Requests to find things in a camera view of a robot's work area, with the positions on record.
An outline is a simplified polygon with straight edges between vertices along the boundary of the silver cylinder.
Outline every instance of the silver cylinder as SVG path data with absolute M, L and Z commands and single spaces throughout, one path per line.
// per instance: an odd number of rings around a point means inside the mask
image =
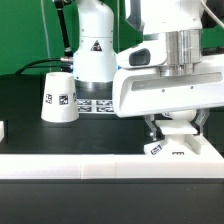
M 165 34 L 167 61 L 161 76 L 188 75 L 193 64 L 201 61 L 201 30 L 183 30 Z

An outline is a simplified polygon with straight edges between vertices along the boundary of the yellow warning triangle sticker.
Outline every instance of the yellow warning triangle sticker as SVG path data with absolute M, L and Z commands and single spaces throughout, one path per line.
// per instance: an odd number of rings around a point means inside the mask
M 102 51 L 99 41 L 97 40 L 92 46 L 91 51 Z

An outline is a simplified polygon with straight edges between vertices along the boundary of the sticker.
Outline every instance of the sticker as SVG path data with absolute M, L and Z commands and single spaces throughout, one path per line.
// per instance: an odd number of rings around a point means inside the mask
M 92 105 L 92 101 L 91 100 L 78 100 L 78 105 L 80 105 L 80 106 L 84 106 L 84 105 L 88 105 L 88 106 L 90 106 L 90 105 Z
M 73 99 L 74 99 L 74 102 L 76 102 L 77 97 L 76 97 L 76 94 L 75 93 L 73 93 Z
M 67 105 L 68 104 L 68 95 L 59 96 L 59 104 Z
M 157 145 L 154 149 L 151 150 L 152 155 L 156 155 L 158 152 L 160 152 L 162 150 L 162 146 L 161 145 Z
M 46 103 L 52 104 L 52 95 L 46 94 Z
M 92 107 L 78 107 L 79 113 L 91 113 Z
M 102 51 L 99 41 L 97 40 L 92 46 L 91 51 Z
M 97 100 L 96 104 L 98 106 L 113 106 L 112 100 Z
M 184 156 L 184 152 L 172 152 L 172 155 Z
M 114 112 L 113 107 L 97 107 L 97 112 L 99 113 L 112 113 Z

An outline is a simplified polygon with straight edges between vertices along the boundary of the upside-down cup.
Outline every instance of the upside-down cup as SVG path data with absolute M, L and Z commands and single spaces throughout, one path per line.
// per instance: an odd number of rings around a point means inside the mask
M 41 118 L 54 123 L 72 122 L 79 118 L 72 74 L 67 72 L 46 74 Z

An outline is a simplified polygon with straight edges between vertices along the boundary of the green backdrop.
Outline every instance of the green backdrop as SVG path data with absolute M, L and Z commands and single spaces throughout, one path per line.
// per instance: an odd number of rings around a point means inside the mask
M 124 19 L 124 0 L 103 0 L 115 14 L 114 49 L 116 52 L 142 40 Z M 0 74 L 11 74 L 24 65 L 48 57 L 44 33 L 41 0 L 1 0 L 0 8 Z M 57 12 L 52 0 L 44 0 L 45 18 L 49 33 L 51 57 L 63 55 L 63 43 Z M 64 8 L 69 39 L 73 51 L 78 47 L 78 13 L 75 2 Z M 224 46 L 224 31 L 220 27 L 205 30 L 203 47 Z M 38 74 L 40 70 L 29 70 Z

